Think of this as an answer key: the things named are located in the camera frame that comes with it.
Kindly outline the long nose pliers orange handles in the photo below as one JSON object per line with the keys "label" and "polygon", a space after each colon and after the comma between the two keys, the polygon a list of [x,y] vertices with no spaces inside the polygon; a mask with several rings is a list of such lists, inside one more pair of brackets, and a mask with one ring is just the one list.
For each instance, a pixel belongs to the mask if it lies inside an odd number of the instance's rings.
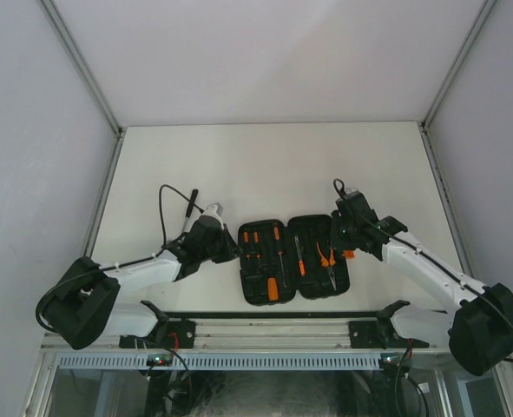
{"label": "long nose pliers orange handles", "polygon": [[337,290],[337,282],[336,282],[336,275],[334,272],[334,266],[336,265],[335,255],[332,248],[329,248],[327,251],[324,251],[320,244],[316,243],[316,248],[319,254],[320,264],[322,268],[325,268],[328,273],[328,277],[330,280],[330,283],[332,284],[332,288],[334,291]]}

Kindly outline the small precision screwdriver orange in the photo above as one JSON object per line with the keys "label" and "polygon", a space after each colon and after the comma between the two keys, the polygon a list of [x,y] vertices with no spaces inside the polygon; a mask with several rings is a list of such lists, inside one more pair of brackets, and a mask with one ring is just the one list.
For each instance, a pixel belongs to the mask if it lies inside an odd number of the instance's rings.
{"label": "small precision screwdriver orange", "polygon": [[262,268],[262,264],[261,264],[262,253],[261,253],[261,246],[260,246],[260,235],[257,230],[253,232],[253,238],[254,238],[255,254],[256,254],[257,261],[258,261],[258,266],[259,266],[259,268]]}

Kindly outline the black plastic tool case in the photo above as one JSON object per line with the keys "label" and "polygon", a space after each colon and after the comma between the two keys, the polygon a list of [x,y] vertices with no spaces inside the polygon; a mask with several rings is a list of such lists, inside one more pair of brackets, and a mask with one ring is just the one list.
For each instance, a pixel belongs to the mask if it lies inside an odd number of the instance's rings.
{"label": "black plastic tool case", "polygon": [[[277,223],[283,247],[283,260],[286,271],[287,288],[283,288],[280,271],[280,259],[275,246],[273,225]],[[259,268],[255,254],[253,232],[258,231],[261,246],[261,264]],[[251,264],[246,268],[243,256],[243,232],[250,234]],[[294,236],[299,236],[306,275],[301,277],[298,268],[298,257]],[[335,255],[337,290],[330,283],[327,270],[321,267],[316,243],[327,251],[332,248]],[[245,300],[253,306],[266,306],[287,303],[295,295],[301,295],[306,300],[317,300],[342,295],[351,286],[346,256],[332,245],[332,218],[329,215],[302,215],[293,217],[284,223],[278,219],[248,222],[239,227],[238,243],[242,250],[240,256],[240,282]],[[274,277],[277,280],[280,299],[269,301],[267,297],[267,280]]]}

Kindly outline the claw hammer orange black handle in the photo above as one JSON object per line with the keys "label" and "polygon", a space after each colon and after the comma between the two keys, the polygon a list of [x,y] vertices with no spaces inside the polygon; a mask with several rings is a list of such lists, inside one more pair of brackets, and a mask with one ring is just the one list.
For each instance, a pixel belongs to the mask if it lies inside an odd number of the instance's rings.
{"label": "claw hammer orange black handle", "polygon": [[267,286],[267,297],[269,301],[278,301],[280,299],[280,292],[277,280],[274,277],[270,277],[266,283]]}

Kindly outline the small screwdriver orange black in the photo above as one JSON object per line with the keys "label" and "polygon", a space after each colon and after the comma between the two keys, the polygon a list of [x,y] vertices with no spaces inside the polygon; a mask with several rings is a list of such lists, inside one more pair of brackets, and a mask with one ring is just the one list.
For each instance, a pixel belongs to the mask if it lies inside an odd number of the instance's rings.
{"label": "small screwdriver orange black", "polygon": [[243,232],[243,256],[245,260],[246,268],[250,268],[251,264],[251,244],[250,244],[250,234],[248,231]]}

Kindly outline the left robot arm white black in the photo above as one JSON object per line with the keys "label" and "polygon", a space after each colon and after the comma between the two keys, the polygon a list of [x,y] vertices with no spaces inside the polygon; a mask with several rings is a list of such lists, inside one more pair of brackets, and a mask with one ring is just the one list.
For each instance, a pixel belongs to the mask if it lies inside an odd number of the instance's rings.
{"label": "left robot arm white black", "polygon": [[76,259],[36,305],[36,321],[81,350],[106,336],[139,338],[157,348],[168,338],[166,315],[148,300],[128,295],[156,284],[175,283],[201,264],[232,261],[240,246],[215,215],[202,214],[188,232],[145,258],[102,267],[87,256]]}

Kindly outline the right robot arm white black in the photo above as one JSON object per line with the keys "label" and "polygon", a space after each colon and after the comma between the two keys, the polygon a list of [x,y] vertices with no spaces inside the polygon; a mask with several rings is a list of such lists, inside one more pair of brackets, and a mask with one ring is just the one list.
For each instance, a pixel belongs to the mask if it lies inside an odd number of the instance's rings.
{"label": "right robot arm white black", "polygon": [[398,219],[378,218],[358,189],[336,190],[332,245],[367,253],[407,275],[439,305],[434,311],[398,300],[377,314],[378,339],[389,347],[418,340],[447,348],[468,373],[481,376],[513,363],[513,293],[453,268],[427,249]]}

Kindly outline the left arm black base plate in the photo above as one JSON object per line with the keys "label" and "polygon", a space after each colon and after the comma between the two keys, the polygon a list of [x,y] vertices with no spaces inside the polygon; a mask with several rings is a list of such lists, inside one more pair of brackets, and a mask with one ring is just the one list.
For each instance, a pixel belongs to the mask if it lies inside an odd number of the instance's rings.
{"label": "left arm black base plate", "polygon": [[179,350],[194,347],[196,323],[190,320],[166,321],[158,323],[147,335],[136,338],[131,335],[121,336],[120,348],[167,348]]}

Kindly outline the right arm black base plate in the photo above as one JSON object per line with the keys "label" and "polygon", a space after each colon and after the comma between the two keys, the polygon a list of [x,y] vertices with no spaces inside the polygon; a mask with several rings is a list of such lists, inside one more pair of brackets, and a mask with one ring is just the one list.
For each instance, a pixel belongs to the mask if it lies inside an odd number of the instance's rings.
{"label": "right arm black base plate", "polygon": [[395,339],[389,325],[376,320],[350,321],[348,323],[353,348],[389,348]]}

